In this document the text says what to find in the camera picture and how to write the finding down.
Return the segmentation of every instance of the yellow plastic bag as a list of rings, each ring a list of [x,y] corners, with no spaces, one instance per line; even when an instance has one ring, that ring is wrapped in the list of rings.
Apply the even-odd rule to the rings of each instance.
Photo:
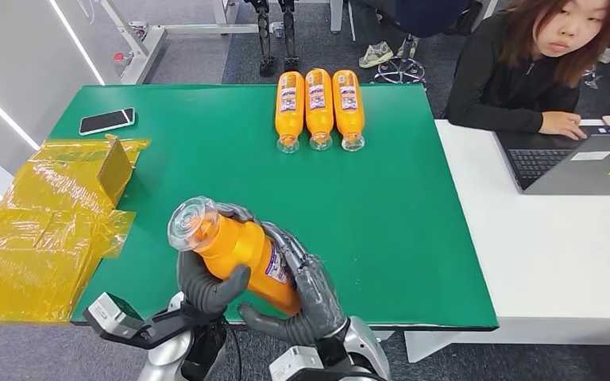
[[[148,140],[49,140],[0,203],[0,321],[65,322],[134,213],[116,210]]]

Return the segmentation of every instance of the white paper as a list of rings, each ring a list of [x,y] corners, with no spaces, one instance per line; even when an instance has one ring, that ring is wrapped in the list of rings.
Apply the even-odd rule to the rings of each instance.
[[[579,152],[571,161],[604,160],[609,155],[610,151]]]

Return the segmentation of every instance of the green table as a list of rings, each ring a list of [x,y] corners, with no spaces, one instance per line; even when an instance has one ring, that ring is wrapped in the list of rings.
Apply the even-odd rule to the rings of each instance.
[[[275,146],[274,86],[83,87],[50,134],[82,138],[82,117],[134,107],[121,138],[147,137],[120,201],[137,212],[122,254],[105,259],[72,322],[103,291],[148,317],[177,292],[166,226],[206,195],[250,208],[322,257],[347,314],[372,326],[491,330],[498,326],[421,86],[362,87],[366,147],[316,152],[300,137]],[[247,293],[242,298],[273,312]],[[226,316],[239,320],[233,306]]]

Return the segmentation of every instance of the robotic arm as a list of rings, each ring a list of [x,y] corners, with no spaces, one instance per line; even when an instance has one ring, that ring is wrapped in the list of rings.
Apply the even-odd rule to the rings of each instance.
[[[373,331],[359,317],[342,312],[317,256],[290,233],[261,223],[240,206],[217,207],[226,217],[263,227],[284,256],[300,296],[301,311],[286,320],[260,314],[247,304],[239,306],[249,328],[295,345],[270,365],[273,381],[391,379],[389,362]],[[244,265],[237,266],[229,279],[216,279],[194,252],[180,252],[177,272],[182,292],[146,321],[127,302],[107,293],[83,312],[101,338],[149,350],[140,381],[204,380],[225,352],[227,303],[249,281]]]

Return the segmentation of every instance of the woman's hand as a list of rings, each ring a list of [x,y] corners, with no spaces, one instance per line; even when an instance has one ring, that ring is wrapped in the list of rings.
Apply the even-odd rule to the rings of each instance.
[[[581,129],[581,117],[576,114],[563,113],[561,111],[546,111],[542,113],[543,123],[539,133],[546,135],[564,135],[568,138],[579,140],[588,138]]]

